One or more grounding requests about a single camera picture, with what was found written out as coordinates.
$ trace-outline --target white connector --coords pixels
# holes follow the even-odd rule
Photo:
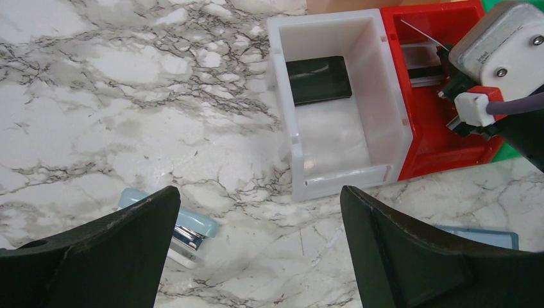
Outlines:
[[[495,117],[486,112],[489,98],[485,94],[461,93],[455,98],[455,107],[461,121],[473,126],[495,123]]]

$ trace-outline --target light blue stapler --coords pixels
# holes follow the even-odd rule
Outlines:
[[[147,196],[146,192],[127,188],[121,193],[119,207],[124,209]],[[196,255],[200,244],[206,237],[215,237],[218,229],[219,225],[214,220],[180,207],[167,256],[186,268],[195,268],[200,262]]]

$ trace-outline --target light blue object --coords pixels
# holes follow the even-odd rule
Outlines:
[[[126,188],[121,193],[119,207],[124,209],[147,196],[149,196],[149,194],[146,192],[134,188]],[[185,227],[206,237],[215,237],[219,230],[219,225],[214,220],[182,207],[180,207],[180,212],[178,213],[176,226]]]
[[[462,227],[436,226],[437,228],[450,232],[451,234],[492,246],[519,250],[519,237],[514,232],[483,230]]]

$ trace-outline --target white marble countertop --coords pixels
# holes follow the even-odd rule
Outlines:
[[[215,218],[204,267],[167,261],[157,307],[360,307],[338,196],[292,203],[264,84],[289,0],[0,2],[0,247],[175,185]],[[544,176],[523,159],[368,189],[428,223],[544,249]]]

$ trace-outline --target cable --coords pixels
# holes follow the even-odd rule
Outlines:
[[[544,92],[513,101],[490,101],[486,107],[488,114],[524,114],[544,109]]]

